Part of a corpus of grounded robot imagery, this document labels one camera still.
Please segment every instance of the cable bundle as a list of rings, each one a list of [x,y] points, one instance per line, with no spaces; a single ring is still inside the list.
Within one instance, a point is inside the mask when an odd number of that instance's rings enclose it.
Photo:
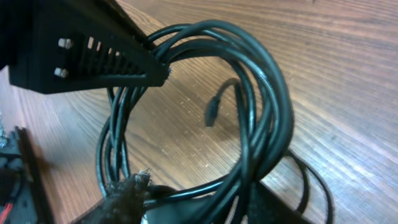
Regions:
[[[162,63],[173,63],[195,57],[220,57],[227,61],[239,78],[227,80],[213,97],[205,111],[205,124],[215,123],[221,97],[229,86],[233,86],[239,119],[239,133],[242,153],[230,174],[217,180],[191,189],[176,191],[167,197],[148,200],[145,203],[151,208],[158,203],[169,203],[178,200],[215,192],[205,208],[192,217],[192,223],[212,223],[221,213],[228,214],[232,201],[238,197],[238,204],[232,223],[241,223],[247,214],[250,184],[265,177],[283,156],[289,155],[298,163],[304,179],[303,200],[297,209],[302,213],[309,197],[308,178],[305,169],[308,167],[295,155],[289,152],[292,139],[294,114],[285,80],[278,65],[267,49],[245,30],[223,21],[203,21],[196,24],[179,24],[169,26],[148,36],[144,45],[169,34],[173,37],[158,45],[152,54]],[[194,36],[207,36],[211,39],[193,39],[173,47],[178,41]],[[244,66],[254,77],[262,102],[260,118],[257,120],[256,97],[254,85],[245,72]],[[146,87],[120,87],[116,94],[108,89],[111,104],[111,116],[105,122],[99,138],[96,155],[96,171],[104,197],[108,196],[107,182],[119,181],[119,171],[129,177],[130,169],[127,159],[127,146],[124,137],[128,117],[146,91]],[[318,178],[326,191],[331,222],[331,197],[326,185]]]

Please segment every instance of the red object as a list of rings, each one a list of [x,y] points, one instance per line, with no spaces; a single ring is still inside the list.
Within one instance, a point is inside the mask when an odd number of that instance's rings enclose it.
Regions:
[[[0,214],[0,224],[4,224],[11,210],[12,210],[12,204],[7,203],[6,206],[4,207],[4,210]]]

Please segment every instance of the black connector plug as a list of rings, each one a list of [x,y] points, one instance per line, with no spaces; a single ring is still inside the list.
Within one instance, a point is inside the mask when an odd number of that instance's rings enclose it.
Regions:
[[[213,97],[207,104],[205,111],[205,125],[206,127],[213,127],[214,122],[218,116],[218,108],[220,107],[220,98]]]

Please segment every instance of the brown wood tabletop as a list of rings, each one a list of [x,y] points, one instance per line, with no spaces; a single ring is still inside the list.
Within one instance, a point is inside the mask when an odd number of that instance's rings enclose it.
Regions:
[[[291,149],[327,182],[335,223],[398,220],[398,1],[396,0],[120,0],[146,33],[178,23],[222,19],[256,36],[280,65],[293,100]],[[126,137],[132,171],[150,168],[156,184],[193,187],[227,174],[239,157],[233,91],[214,128],[203,111],[236,75],[218,58],[172,65],[161,88],[133,110]],[[27,127],[57,223],[100,198],[95,146],[110,109],[105,90],[41,95],[0,75],[6,128]],[[288,159],[264,182],[289,205],[302,178]],[[325,198],[311,178],[305,216],[325,220]]]

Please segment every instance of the blurry black object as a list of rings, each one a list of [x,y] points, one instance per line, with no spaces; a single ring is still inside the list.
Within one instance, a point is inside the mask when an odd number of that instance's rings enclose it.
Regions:
[[[53,223],[26,129],[15,128],[0,148],[0,212],[12,205],[5,223]]]
[[[333,221],[326,184],[289,150],[294,112],[283,75],[268,50],[245,30],[224,21],[203,21],[146,36],[113,0],[0,0],[0,8],[0,66],[9,65],[13,85],[41,93],[107,88],[111,115],[96,155],[104,202],[83,216],[82,223],[138,222],[143,213],[150,224],[224,223],[228,217],[232,223],[244,217],[249,223],[306,223],[302,215],[310,194],[307,171],[325,190],[326,223]],[[170,34],[175,35],[154,44]],[[187,37],[197,38],[178,43]],[[195,57],[220,57],[239,77],[227,80],[209,102],[205,124],[215,124],[223,93],[233,87],[241,157],[228,175],[191,189],[146,183],[137,190],[124,137],[129,115],[148,87],[163,85],[171,63]],[[261,97],[259,111],[254,87]],[[260,183],[285,156],[303,175],[303,197],[294,211]],[[114,189],[123,179],[123,187]]]

